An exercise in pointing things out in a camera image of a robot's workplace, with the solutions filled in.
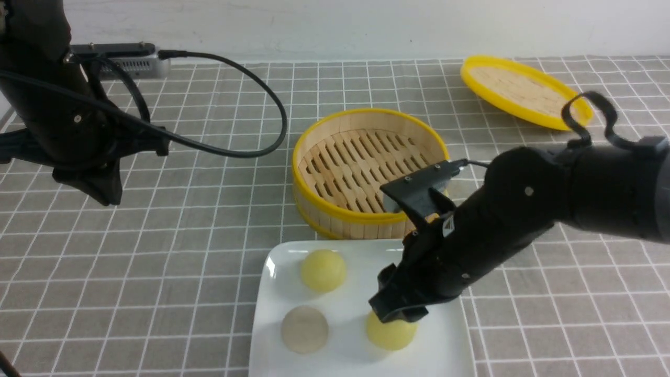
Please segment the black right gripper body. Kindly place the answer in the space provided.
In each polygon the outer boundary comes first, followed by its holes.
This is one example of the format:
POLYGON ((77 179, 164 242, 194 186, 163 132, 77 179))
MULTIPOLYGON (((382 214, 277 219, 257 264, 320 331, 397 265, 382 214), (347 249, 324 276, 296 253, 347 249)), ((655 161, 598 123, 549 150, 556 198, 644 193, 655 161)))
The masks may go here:
POLYGON ((403 240, 400 262, 379 272, 370 306, 384 324, 417 322, 429 305, 458 298, 474 282, 545 234, 567 213, 563 153, 517 147, 489 165, 483 186, 455 211, 431 215, 403 240))

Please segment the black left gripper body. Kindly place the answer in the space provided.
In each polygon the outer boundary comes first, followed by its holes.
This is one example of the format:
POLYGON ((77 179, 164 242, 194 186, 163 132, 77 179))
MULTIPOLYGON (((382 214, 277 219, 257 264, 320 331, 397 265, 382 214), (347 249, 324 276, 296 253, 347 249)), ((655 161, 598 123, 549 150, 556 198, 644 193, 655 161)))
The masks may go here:
POLYGON ((13 160, 52 168, 52 178, 101 205, 119 205, 120 161, 141 152, 169 154, 169 139, 121 116, 99 79, 103 68, 117 74, 136 101, 142 121, 148 105, 136 83, 105 55, 73 56, 55 75, 29 78, 2 71, 2 91, 24 129, 2 134, 2 164, 13 160))

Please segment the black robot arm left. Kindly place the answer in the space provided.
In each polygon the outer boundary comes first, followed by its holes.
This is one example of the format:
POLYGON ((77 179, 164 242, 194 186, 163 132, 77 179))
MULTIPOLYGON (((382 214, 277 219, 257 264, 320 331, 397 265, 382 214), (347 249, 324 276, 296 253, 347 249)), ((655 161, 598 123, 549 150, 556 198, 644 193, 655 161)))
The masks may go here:
POLYGON ((158 62, 152 43, 72 45, 71 38, 62 1, 2 1, 2 94, 25 125, 2 134, 2 163, 17 159, 52 167, 55 181, 101 205, 118 205, 120 160, 139 152, 165 157, 168 139, 7 75, 25 76, 111 105, 102 80, 117 74, 130 84, 140 118, 149 121, 146 101, 132 79, 141 74, 160 78, 169 65, 158 62))

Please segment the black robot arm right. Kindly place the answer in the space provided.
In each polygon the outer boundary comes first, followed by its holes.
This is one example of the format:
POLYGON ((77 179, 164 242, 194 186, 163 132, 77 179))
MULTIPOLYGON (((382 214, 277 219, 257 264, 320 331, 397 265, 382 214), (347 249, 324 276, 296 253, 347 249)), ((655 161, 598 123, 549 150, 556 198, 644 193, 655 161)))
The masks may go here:
POLYGON ((488 164, 457 205, 443 189, 467 160, 444 160, 381 186, 416 227, 399 263, 379 272, 376 317, 417 322, 524 250, 555 224, 668 244, 668 143, 643 138, 550 151, 516 147, 488 164))

